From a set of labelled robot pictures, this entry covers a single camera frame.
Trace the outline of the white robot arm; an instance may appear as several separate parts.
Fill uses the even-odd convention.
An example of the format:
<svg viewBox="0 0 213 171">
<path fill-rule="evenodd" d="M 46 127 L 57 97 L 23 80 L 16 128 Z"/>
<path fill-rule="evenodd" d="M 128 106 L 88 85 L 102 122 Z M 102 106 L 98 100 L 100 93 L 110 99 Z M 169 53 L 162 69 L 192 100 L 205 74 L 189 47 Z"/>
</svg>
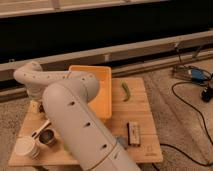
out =
<svg viewBox="0 0 213 171">
<path fill-rule="evenodd" d="M 28 95 L 42 102 L 47 118 L 84 171 L 140 171 L 88 103 L 100 83 L 91 72 L 45 71 L 31 61 L 13 73 Z"/>
</svg>

